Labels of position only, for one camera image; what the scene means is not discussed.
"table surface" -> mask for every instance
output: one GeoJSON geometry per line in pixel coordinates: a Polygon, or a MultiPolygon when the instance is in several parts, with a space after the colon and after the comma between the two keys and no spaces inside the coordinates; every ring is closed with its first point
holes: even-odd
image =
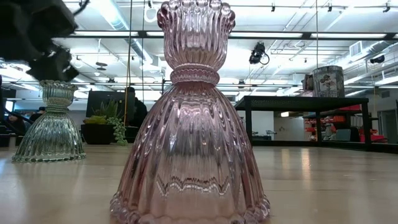
{"type": "MultiPolygon", "coordinates": [[[[131,146],[86,146],[87,159],[12,163],[0,151],[0,223],[109,224],[131,146]]],[[[396,224],[398,156],[255,147],[271,224],[396,224]]]]}
{"type": "Polygon", "coordinates": [[[245,110],[251,101],[252,111],[328,111],[369,102],[367,98],[330,98],[297,96],[244,96],[235,104],[235,109],[245,110]]]}

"ductwork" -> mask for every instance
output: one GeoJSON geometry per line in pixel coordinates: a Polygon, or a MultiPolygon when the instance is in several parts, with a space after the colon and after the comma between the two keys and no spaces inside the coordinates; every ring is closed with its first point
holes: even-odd
{"type": "Polygon", "coordinates": [[[349,65],[358,60],[374,58],[396,43],[396,41],[379,41],[376,43],[374,43],[374,41],[362,41],[363,51],[359,55],[352,57],[350,52],[347,52],[344,55],[332,60],[327,65],[339,65],[344,67],[345,65],[349,65]]]}
{"type": "MultiPolygon", "coordinates": [[[[126,22],[123,14],[119,10],[119,6],[114,0],[99,0],[94,2],[95,8],[99,10],[105,20],[112,26],[115,30],[129,31],[129,23],[126,22]]],[[[137,39],[131,39],[131,48],[140,57],[144,63],[151,64],[153,62],[152,57],[148,54],[146,50],[142,48],[141,43],[137,39]]]]}

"pink glass vase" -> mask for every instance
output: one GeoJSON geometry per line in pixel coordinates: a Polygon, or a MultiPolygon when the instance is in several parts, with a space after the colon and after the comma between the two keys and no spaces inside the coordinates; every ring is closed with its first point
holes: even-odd
{"type": "Polygon", "coordinates": [[[163,3],[170,88],[136,138],[111,212],[120,223],[261,223],[269,216],[240,118],[215,88],[235,15],[220,0],[163,3]]]}

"ribbed glass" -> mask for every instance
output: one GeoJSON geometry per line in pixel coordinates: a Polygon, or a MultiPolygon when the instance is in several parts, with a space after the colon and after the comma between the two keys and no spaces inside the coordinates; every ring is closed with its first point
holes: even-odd
{"type": "Polygon", "coordinates": [[[120,223],[261,223],[269,201],[249,139],[217,89],[234,12],[174,0],[158,12],[171,87],[144,121],[111,212],[120,223]]]}
{"type": "Polygon", "coordinates": [[[50,162],[83,159],[80,133],[67,114],[76,85],[58,81],[41,81],[47,112],[29,128],[16,154],[16,162],[50,162]]]}

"potted plant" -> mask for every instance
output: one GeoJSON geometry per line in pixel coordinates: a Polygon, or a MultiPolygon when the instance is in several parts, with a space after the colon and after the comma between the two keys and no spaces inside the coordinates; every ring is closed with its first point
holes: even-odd
{"type": "Polygon", "coordinates": [[[117,102],[111,100],[107,105],[103,102],[95,115],[86,118],[81,126],[81,133],[87,144],[111,144],[113,139],[117,144],[126,146],[123,126],[118,114],[117,102]]]}

